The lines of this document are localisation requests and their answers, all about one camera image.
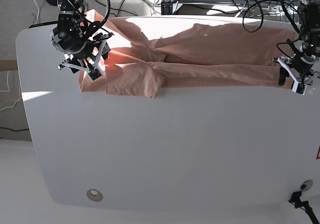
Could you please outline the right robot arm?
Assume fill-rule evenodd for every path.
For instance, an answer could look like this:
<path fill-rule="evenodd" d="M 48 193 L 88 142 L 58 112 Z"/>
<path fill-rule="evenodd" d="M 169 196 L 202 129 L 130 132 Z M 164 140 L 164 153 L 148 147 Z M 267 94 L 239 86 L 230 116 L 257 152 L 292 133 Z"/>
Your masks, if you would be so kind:
<path fill-rule="evenodd" d="M 103 71 L 99 61 L 108 59 L 110 48 L 107 40 L 112 32 L 104 29 L 110 15 L 110 0 L 102 21 L 90 21 L 85 16 L 85 0 L 57 0 L 60 9 L 57 26 L 50 33 L 52 45 L 64 53 L 61 70 L 68 67 L 73 73 L 83 71 L 93 82 Z"/>

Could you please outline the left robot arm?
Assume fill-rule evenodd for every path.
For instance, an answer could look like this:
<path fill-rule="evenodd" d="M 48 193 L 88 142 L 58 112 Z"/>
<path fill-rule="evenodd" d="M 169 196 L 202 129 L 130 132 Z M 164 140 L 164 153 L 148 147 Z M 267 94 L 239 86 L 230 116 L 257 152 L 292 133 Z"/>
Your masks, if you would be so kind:
<path fill-rule="evenodd" d="M 307 86 L 313 84 L 313 80 L 319 78 L 320 73 L 312 70 L 313 65 L 320 60 L 320 5 L 317 0 L 299 0 L 297 14 L 301 25 L 297 27 L 290 17 L 285 0 L 280 0 L 282 9 L 288 21 L 298 33 L 296 40 L 287 39 L 287 44 L 292 49 L 294 56 L 287 54 L 273 60 L 280 65 L 278 85 L 283 86 L 287 78 L 293 80 L 291 90 L 294 93 L 305 95 Z"/>

